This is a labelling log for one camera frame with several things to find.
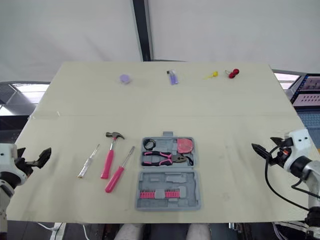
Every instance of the pink hammer handle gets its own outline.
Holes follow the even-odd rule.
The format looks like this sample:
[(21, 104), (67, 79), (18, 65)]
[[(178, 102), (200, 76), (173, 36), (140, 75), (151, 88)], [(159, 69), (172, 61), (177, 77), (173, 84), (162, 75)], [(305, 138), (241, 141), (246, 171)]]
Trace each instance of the pink hammer handle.
[(104, 163), (104, 168), (101, 174), (102, 179), (108, 179), (109, 178), (109, 172), (111, 168), (112, 161), (114, 159), (114, 151), (109, 150), (108, 155), (106, 156), (105, 163)]
[(112, 175), (108, 185), (105, 187), (106, 193), (111, 193), (113, 191), (124, 170), (125, 169), (122, 166), (118, 167), (117, 171)]

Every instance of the white wall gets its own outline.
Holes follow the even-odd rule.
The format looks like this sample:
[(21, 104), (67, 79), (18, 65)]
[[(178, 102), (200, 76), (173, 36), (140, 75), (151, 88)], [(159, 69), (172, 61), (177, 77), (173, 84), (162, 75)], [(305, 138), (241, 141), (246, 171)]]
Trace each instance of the white wall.
[(64, 61), (141, 61), (131, 0), (0, 1), (0, 82), (51, 81)]
[(155, 59), (320, 73), (319, 0), (149, 0)]

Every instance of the hammer head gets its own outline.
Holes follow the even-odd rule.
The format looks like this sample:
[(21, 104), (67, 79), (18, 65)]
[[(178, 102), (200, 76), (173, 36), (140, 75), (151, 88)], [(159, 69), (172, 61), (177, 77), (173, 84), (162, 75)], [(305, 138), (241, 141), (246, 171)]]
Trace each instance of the hammer head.
[(115, 139), (117, 139), (117, 138), (123, 138), (123, 139), (125, 139), (125, 137), (124, 136), (122, 136), (120, 133), (118, 133), (118, 132), (116, 132), (116, 131), (114, 131), (114, 132), (106, 132), (105, 133), (105, 136), (107, 137), (107, 138), (115, 138)]

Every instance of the hammer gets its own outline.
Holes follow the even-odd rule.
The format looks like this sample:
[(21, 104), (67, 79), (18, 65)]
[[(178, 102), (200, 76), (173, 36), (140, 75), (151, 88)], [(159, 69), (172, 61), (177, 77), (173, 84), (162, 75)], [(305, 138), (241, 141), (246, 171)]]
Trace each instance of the hammer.
[(107, 132), (105, 134), (105, 136), (107, 138), (112, 138), (112, 143), (111, 143), (111, 146), (110, 146), (110, 150), (106, 156), (106, 159), (105, 159), (105, 163), (104, 163), (104, 168), (103, 168), (103, 171), (102, 171), (102, 174), (101, 174), (101, 178), (102, 179), (108, 179), (109, 178), (109, 171), (110, 171), (110, 168), (111, 168), (111, 164), (112, 164), (112, 161), (114, 159), (114, 145), (115, 145), (115, 142), (117, 140), (117, 138), (123, 138), (125, 139), (124, 136), (122, 136), (120, 133), (114, 131), (114, 132)]

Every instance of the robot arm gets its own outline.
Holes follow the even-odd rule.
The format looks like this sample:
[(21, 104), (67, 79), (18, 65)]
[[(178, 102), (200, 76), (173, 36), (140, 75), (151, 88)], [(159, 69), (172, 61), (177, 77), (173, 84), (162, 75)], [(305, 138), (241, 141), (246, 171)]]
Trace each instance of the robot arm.
[(25, 148), (17, 149), (15, 144), (0, 143), (0, 240), (6, 239), (7, 207), (15, 188), (23, 185), (33, 173), (33, 167), (42, 168), (51, 156), (51, 148), (44, 150), (37, 161), (25, 161)]
[(309, 225), (306, 239), (320, 240), (320, 162), (306, 157), (311, 149), (308, 130), (292, 131), (284, 139), (271, 137), (271, 140), (277, 145), (274, 150), (279, 148), (276, 157), (272, 157), (271, 152), (267, 152), (261, 145), (253, 143), (252, 147), (270, 166), (277, 164), (306, 183), (309, 191), (297, 188), (297, 184), (292, 188), (309, 195), (309, 213), (305, 219)]

